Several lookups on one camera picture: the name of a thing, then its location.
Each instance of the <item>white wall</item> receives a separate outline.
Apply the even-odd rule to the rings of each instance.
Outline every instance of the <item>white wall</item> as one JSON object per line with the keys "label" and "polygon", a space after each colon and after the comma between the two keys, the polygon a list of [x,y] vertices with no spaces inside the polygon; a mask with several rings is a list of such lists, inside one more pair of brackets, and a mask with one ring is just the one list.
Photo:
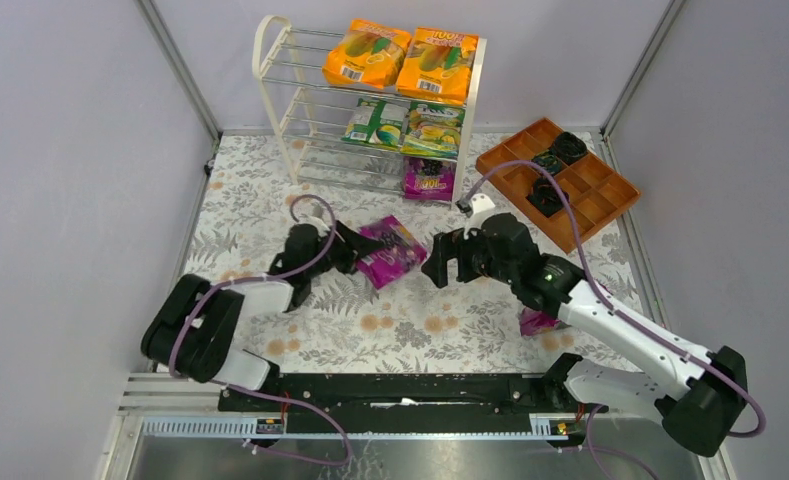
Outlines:
{"label": "white wall", "polygon": [[[477,127],[521,127],[542,116],[600,125],[668,0],[156,3],[218,124],[233,129],[270,126],[250,71],[255,30],[268,14],[335,32],[360,17],[409,31],[428,25],[480,34],[489,43]],[[287,89],[274,88],[285,96]]]}
{"label": "white wall", "polygon": [[788,479],[789,2],[689,2],[613,141],[669,317],[744,354],[768,415],[726,442],[738,479]]}
{"label": "white wall", "polygon": [[133,1],[0,1],[0,478],[89,478],[210,141]]}

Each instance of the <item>flower pattern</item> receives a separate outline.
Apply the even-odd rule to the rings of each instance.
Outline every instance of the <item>flower pattern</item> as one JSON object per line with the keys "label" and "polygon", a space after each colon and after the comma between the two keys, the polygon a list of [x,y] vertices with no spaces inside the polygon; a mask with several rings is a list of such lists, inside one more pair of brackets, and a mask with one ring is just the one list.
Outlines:
{"label": "flower pattern", "polygon": [[[578,134],[589,145],[590,135]],[[476,134],[470,143],[465,188],[479,178],[476,157],[504,135]],[[289,144],[295,154],[302,142]],[[493,186],[483,191],[499,211],[529,224]],[[357,229],[393,214],[424,246],[432,235],[459,228],[464,218],[440,203],[319,184],[291,183],[273,136],[225,136],[190,245],[186,271],[211,281],[266,271],[282,251],[292,220],[287,205],[297,195],[326,199],[346,225]],[[311,202],[298,205],[302,217]],[[547,253],[565,255],[534,226],[533,240]],[[598,280],[629,307],[640,301],[629,252],[616,223],[585,244]],[[289,314],[241,318],[234,345],[278,363],[285,372],[544,372],[562,352],[574,352],[616,368],[634,367],[576,328],[521,337],[520,302],[491,279],[451,282],[437,289],[419,271],[376,291],[361,273],[327,272],[312,294]]]}

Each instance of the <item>wooden tray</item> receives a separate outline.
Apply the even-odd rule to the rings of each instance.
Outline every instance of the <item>wooden tray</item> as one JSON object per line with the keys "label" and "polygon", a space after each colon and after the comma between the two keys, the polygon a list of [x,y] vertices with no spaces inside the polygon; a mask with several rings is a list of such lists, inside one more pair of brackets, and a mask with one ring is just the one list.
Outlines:
{"label": "wooden tray", "polygon": [[[476,169],[485,174],[512,160],[530,160],[547,150],[560,133],[561,128],[542,118],[480,155]],[[535,170],[520,165],[501,170],[489,181],[559,248],[570,253],[576,245],[568,213],[562,209],[546,217],[526,199],[538,177]],[[562,171],[555,178],[570,197],[583,242],[626,212],[641,196],[633,184],[591,152],[570,166],[562,164]]]}

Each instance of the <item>green snack bag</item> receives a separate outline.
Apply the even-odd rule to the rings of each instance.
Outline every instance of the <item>green snack bag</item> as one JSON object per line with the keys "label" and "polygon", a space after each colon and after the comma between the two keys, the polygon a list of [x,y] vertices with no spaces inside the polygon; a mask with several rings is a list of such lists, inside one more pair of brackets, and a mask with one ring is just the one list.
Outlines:
{"label": "green snack bag", "polygon": [[407,109],[399,105],[361,98],[341,139],[397,150],[406,112]]}
{"label": "green snack bag", "polygon": [[454,158],[459,154],[463,109],[417,101],[412,102],[409,110],[401,153],[439,158]]}

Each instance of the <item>white metal rack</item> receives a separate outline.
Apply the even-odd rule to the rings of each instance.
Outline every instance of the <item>white metal rack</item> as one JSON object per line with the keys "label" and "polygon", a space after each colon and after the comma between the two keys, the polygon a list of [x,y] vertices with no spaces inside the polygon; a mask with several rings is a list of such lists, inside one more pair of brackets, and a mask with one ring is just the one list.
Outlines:
{"label": "white metal rack", "polygon": [[[265,37],[272,25],[280,27],[275,39],[265,45]],[[267,112],[288,173],[294,183],[319,182],[336,186],[401,194],[403,156],[372,146],[354,145],[341,141],[356,105],[356,97],[377,98],[408,106],[413,98],[393,91],[327,85],[320,74],[326,55],[343,36],[341,33],[294,28],[284,17],[268,15],[256,30],[253,49],[253,77],[258,81],[262,103]],[[326,42],[325,47],[298,43],[297,38],[313,38],[312,43]],[[453,199],[461,196],[465,164],[468,159],[471,130],[486,40],[479,39],[471,73],[470,88],[465,103],[459,155],[446,161],[456,164]],[[309,80],[319,76],[321,81]],[[285,98],[271,96],[268,84],[294,87]],[[281,116],[276,103],[287,101]],[[290,148],[290,142],[301,148]]]}

